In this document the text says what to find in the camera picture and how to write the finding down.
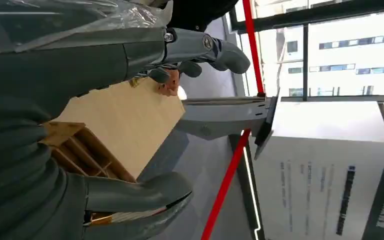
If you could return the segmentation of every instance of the red line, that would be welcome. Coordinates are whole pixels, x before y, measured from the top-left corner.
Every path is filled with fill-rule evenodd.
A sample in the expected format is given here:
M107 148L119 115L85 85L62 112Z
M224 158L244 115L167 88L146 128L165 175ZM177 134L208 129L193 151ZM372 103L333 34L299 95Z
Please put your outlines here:
M245 12L245 25L248 32L249 45L251 47L252 64L254 65L255 80L257 82L258 93L264 93L263 79L260 71L260 61L257 52L257 40L254 29L253 14L251 13L250 0L242 0L243 10Z
M211 233L213 232L214 224L216 223L217 216L222 209L223 202L225 201L226 194L228 193L229 186L235 175L235 171L241 162L242 154L244 153L244 147L248 142L248 136L251 130L247 129L243 132L239 139L236 149L234 150L232 160L229 164L226 174L224 175L223 181L221 182L220 189L218 190L217 197L215 198L214 205L212 206L211 213L209 214L208 220L205 225L204 232L202 233L201 240L209 240Z

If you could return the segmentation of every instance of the gray robotic hand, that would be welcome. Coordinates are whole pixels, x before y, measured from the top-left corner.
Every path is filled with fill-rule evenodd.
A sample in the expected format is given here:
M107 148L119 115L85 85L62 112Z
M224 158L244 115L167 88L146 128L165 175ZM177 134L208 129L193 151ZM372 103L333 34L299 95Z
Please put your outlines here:
M159 83L169 79L164 69L178 69L189 77L198 77L202 69L198 63L207 62L218 71L230 70L243 74L250 67L247 56L234 44L213 38L207 33L169 28L164 33L166 51L155 68L144 73Z

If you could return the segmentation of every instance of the gray metal bracket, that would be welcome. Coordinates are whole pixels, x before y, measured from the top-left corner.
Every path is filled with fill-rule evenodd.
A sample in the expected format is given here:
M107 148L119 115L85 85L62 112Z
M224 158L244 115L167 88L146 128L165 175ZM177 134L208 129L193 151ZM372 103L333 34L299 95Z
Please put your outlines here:
M270 99L261 97L198 98L183 101L185 114L176 129L213 140L251 129L257 134L265 121Z

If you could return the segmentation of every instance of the plastic sheet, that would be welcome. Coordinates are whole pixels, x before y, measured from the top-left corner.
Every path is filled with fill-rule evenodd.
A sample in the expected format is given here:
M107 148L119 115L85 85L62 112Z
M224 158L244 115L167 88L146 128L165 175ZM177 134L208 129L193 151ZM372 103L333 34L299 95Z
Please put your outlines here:
M125 0L0 0L0 40L9 39L9 46L0 41L0 53L31 50L75 33L164 27L171 18L172 3L168 6Z

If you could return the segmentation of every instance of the glass window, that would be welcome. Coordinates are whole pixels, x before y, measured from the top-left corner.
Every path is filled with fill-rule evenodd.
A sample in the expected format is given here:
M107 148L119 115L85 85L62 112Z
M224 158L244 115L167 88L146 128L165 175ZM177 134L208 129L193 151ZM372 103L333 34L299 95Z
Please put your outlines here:
M384 42L384 37L383 36L377 36L374 38L374 43L379 44Z
M303 11L349 0L250 0L252 18L267 18L274 15ZM244 5L238 1L234 9L236 20L245 21Z
M371 74L383 74L384 73L384 67L374 67L370 70Z
M370 74L370 68L362 68L362 69L357 69L357 74Z
M332 48L331 42L320 43L318 45L318 49L331 49L331 48Z
M349 45L350 45L350 41L348 41L348 40L340 41L339 42L339 47L340 48L348 47Z
M286 96L303 94L303 36L302 26L256 34L268 97L276 95L279 87ZM248 36L240 38L251 59ZM384 13L309 24L307 76L310 97L384 95ZM252 66L244 79L247 95L255 96Z
M298 41L288 41L287 42L287 52L288 53L298 52Z
M320 72L327 72L331 70L331 66L321 66Z
M334 91L334 87L318 87L317 96L334 96Z
M359 44L358 40L349 40L348 41L348 45L349 46L355 46L355 45L358 45L358 44Z
M342 71L344 70L344 67L346 67L347 65L333 65L333 66L330 66L330 70L331 71Z
M289 88L289 97L302 97L303 91L302 88Z
M285 12L290 13L290 12L296 12L304 9L307 9L307 6L297 6L297 7L287 8Z
M300 74L303 72L302 67L290 67L287 69L290 74Z
M347 70L352 70L352 69L355 69L355 68L356 68L355 64L348 64L348 65L346 65L346 69Z
M335 0L323 1L323 2L319 2L319 3L311 4L311 8L327 6L327 5L331 5L331 4L335 4L335 3L336 3Z
M367 45L372 43L373 43L372 37L365 37L358 40L358 45Z

